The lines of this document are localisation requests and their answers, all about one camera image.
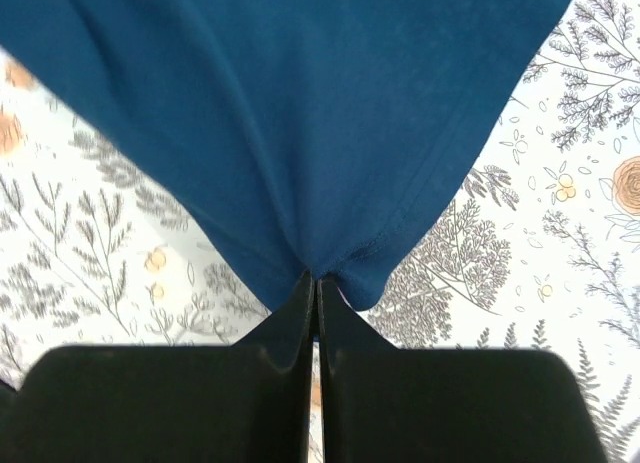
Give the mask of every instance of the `small yellow flower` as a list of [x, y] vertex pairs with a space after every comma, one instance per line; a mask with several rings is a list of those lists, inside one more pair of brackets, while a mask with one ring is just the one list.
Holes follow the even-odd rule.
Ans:
[[147, 254], [147, 260], [144, 262], [144, 267], [151, 273], [158, 273], [167, 264], [167, 255], [161, 248], [155, 248], [152, 252]]
[[558, 201], [565, 202], [576, 196], [577, 192], [573, 186], [573, 177], [571, 175], [567, 175], [566, 173], [560, 175], [558, 183], [561, 186], [561, 188], [556, 191], [556, 199]]
[[548, 298], [553, 294], [553, 287], [551, 285], [544, 285], [540, 288], [540, 293], [542, 293], [542, 296], [545, 298]]
[[571, 177], [571, 175], [567, 175], [565, 173], [564, 175], [560, 175], [560, 178], [558, 178], [558, 183], [560, 183], [560, 186], [562, 186], [563, 188], [571, 188], [573, 186], [573, 178]]
[[149, 293], [151, 293], [151, 297], [153, 300], [161, 300], [164, 298], [164, 287], [160, 283], [154, 283], [149, 288]]

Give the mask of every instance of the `gray tree illustration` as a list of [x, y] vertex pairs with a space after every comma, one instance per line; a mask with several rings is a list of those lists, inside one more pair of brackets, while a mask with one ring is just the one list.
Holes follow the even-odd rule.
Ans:
[[631, 45], [634, 10], [616, 0], [581, 0], [573, 9], [575, 17], [553, 30], [523, 76], [530, 83], [550, 67], [562, 68], [566, 91], [557, 106], [564, 128], [551, 135], [561, 150], [592, 141], [610, 125], [629, 124], [640, 103], [640, 53]]
[[454, 296], [490, 311], [505, 284], [509, 242], [495, 224], [480, 219], [480, 207], [454, 200], [420, 243], [392, 273], [369, 322], [404, 346], [428, 346], [448, 339]]
[[587, 284], [585, 294], [603, 297], [617, 311], [617, 318], [601, 320], [600, 324], [640, 349], [640, 285], [622, 287], [620, 276], [624, 268], [618, 253], [613, 253], [606, 264], [601, 263], [594, 255], [593, 242], [584, 226], [571, 227], [569, 219], [560, 211], [547, 211], [543, 229], [549, 235], [572, 243], [576, 255], [569, 258], [569, 264], [577, 270], [588, 271], [594, 278]]

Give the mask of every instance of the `fern illustration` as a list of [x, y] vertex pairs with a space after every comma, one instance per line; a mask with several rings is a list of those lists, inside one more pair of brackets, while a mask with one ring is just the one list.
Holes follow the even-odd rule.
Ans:
[[622, 412], [629, 400], [633, 379], [631, 375], [628, 375], [618, 394], [602, 405], [600, 399], [594, 393], [600, 387], [597, 381], [598, 377], [581, 340], [578, 340], [578, 351], [580, 362], [576, 380], [596, 426], [598, 437], [604, 447], [609, 463], [626, 463], [629, 442], [638, 428], [640, 428], [640, 416], [627, 423], [620, 421]]

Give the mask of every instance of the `leaf print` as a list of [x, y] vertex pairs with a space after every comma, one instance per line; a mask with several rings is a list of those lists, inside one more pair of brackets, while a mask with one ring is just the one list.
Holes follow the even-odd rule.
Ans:
[[[609, 4], [612, 18], [602, 10]], [[550, 67], [561, 68], [566, 91], [557, 107], [564, 128], [551, 133], [551, 141], [561, 151], [578, 141], [592, 141], [610, 124], [617, 128], [629, 124], [640, 103], [640, 61], [629, 46], [633, 9], [615, 0], [578, 0], [574, 10], [575, 18], [556, 27], [523, 77], [524, 83], [530, 83]], [[604, 63], [608, 71], [594, 60]]]
[[18, 228], [18, 225], [11, 219], [9, 213], [5, 210], [0, 211], [0, 232], [13, 231]]
[[132, 318], [129, 322], [129, 330], [131, 331], [131, 336], [134, 338], [138, 335], [138, 320]]
[[75, 311], [51, 310], [49, 315], [53, 317], [54, 328], [69, 328], [80, 319], [80, 315]]
[[18, 338], [6, 324], [0, 326], [0, 363], [23, 376], [24, 365]]
[[137, 206], [145, 213], [160, 220], [160, 225], [172, 230], [186, 231], [191, 217], [172, 196], [163, 192], [153, 192], [145, 186], [136, 189]]
[[613, 253], [606, 264], [600, 263], [594, 256], [593, 242], [584, 226], [578, 224], [574, 229], [569, 228], [568, 218], [559, 211], [547, 211], [543, 225], [545, 233], [575, 246], [578, 254], [570, 258], [569, 265], [593, 275], [594, 280], [586, 286], [585, 295], [603, 297], [618, 311], [619, 318], [601, 320], [600, 325], [640, 349], [640, 285], [633, 288], [621, 286], [623, 266], [619, 254]]
[[228, 319], [212, 311], [215, 304], [207, 297], [206, 293], [193, 293], [191, 304], [185, 306], [176, 322], [182, 327], [174, 342], [179, 342], [187, 332], [216, 336], [225, 344], [231, 342], [231, 337], [237, 334], [237, 330], [229, 325]]
[[269, 310], [249, 292], [226, 263], [212, 263], [203, 273], [207, 288], [214, 295], [229, 296], [223, 300], [226, 310], [248, 319], [264, 319], [269, 315]]
[[627, 226], [627, 224], [629, 224], [629, 222], [634, 221], [631, 216], [622, 213], [617, 215], [607, 215], [604, 217], [604, 219], [610, 221], [614, 225], [625, 227]]
[[73, 304], [84, 316], [100, 315], [100, 307], [84, 298], [74, 298]]
[[633, 119], [633, 133], [636, 135], [636, 141], [640, 143], [640, 118]]
[[482, 333], [480, 334], [480, 337], [478, 338], [478, 341], [476, 342], [476, 347], [478, 349], [483, 349], [483, 348], [489, 348], [489, 327], [486, 327]]
[[114, 262], [114, 256], [132, 230], [130, 222], [121, 225], [123, 200], [116, 193], [109, 201], [103, 189], [98, 192], [98, 204], [84, 191], [78, 199], [78, 208], [85, 215], [76, 226], [84, 237], [86, 249], [74, 247], [74, 253], [82, 261], [84, 273], [102, 285], [99, 296], [102, 306], [130, 336], [130, 330], [120, 318], [119, 305], [127, 287], [127, 262]]
[[53, 239], [53, 253], [55, 256], [58, 256], [58, 245], [64, 240], [67, 228], [69, 227], [71, 205], [69, 203], [64, 203], [62, 207], [60, 207], [60, 204], [58, 203], [60, 199], [60, 192], [62, 190], [61, 183], [52, 185], [49, 182], [45, 189], [45, 187], [43, 187], [38, 181], [35, 173], [32, 173], [31, 177], [40, 199], [44, 203], [45, 207], [51, 212], [51, 219], [45, 216], [38, 208], [35, 209], [34, 213], [43, 228], [51, 234]]
[[531, 246], [531, 248], [542, 248], [542, 243], [540, 243], [538, 240], [536, 240], [535, 238], [529, 237], [527, 238], [527, 242], [529, 243], [529, 246]]
[[520, 196], [510, 186], [509, 173], [495, 165], [486, 165], [483, 170], [472, 168], [462, 183], [462, 188], [470, 197], [486, 198], [490, 195], [496, 205], [502, 206], [504, 203], [515, 211]]
[[620, 237], [622, 241], [627, 243], [640, 243], [640, 231], [632, 231]]
[[7, 277], [0, 280], [0, 285], [18, 295], [18, 298], [12, 300], [13, 304], [6, 308], [11, 310], [11, 316], [16, 320], [25, 316], [32, 316], [36, 320], [44, 319], [62, 303], [66, 295], [64, 287], [40, 283], [23, 263], [11, 265], [7, 270]]
[[25, 135], [18, 118], [0, 107], [0, 156], [9, 156], [20, 148]]
[[613, 180], [610, 180], [609, 178], [600, 178], [598, 182], [600, 183], [602, 195], [609, 201], [613, 200]]
[[605, 450], [607, 460], [612, 463], [626, 463], [630, 440], [640, 427], [640, 417], [636, 417], [626, 424], [620, 422], [622, 411], [629, 400], [633, 379], [631, 375], [628, 375], [618, 395], [602, 405], [594, 393], [594, 390], [600, 387], [598, 376], [580, 339], [578, 339], [578, 349], [580, 363], [579, 371], [576, 372], [576, 380], [591, 414], [598, 438]]
[[31, 253], [27, 255], [27, 261], [41, 270], [51, 269], [51, 258], [35, 241], [31, 242]]
[[509, 274], [510, 244], [474, 199], [454, 200], [387, 281], [368, 321], [388, 339], [424, 347], [451, 334], [449, 302], [463, 300], [492, 313]]
[[507, 336], [504, 339], [504, 347], [506, 349], [514, 349], [518, 347], [518, 339], [516, 338], [516, 324], [511, 323], [507, 328]]
[[134, 189], [137, 206], [160, 225], [172, 230], [186, 231], [191, 217], [189, 213], [165, 191], [153, 191], [150, 180], [132, 162], [125, 158], [104, 136], [76, 131], [69, 145], [82, 151], [83, 157], [97, 162], [96, 169], [103, 181], [118, 189]]
[[550, 351], [551, 350], [551, 346], [549, 346], [547, 344], [546, 321], [545, 320], [539, 320], [538, 324], [536, 325], [536, 327], [534, 329], [532, 347], [535, 348], [536, 350], [542, 350], [542, 351]]
[[551, 168], [547, 168], [546, 166], [544, 167], [544, 171], [547, 172], [547, 174], [553, 178], [554, 180], [558, 179], [558, 175], [556, 175], [555, 171], [553, 171]]

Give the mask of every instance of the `teal cloth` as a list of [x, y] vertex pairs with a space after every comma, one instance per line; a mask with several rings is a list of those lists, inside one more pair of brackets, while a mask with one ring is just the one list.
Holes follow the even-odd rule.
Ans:
[[0, 1], [0, 44], [272, 310], [305, 269], [377, 302], [570, 2]]

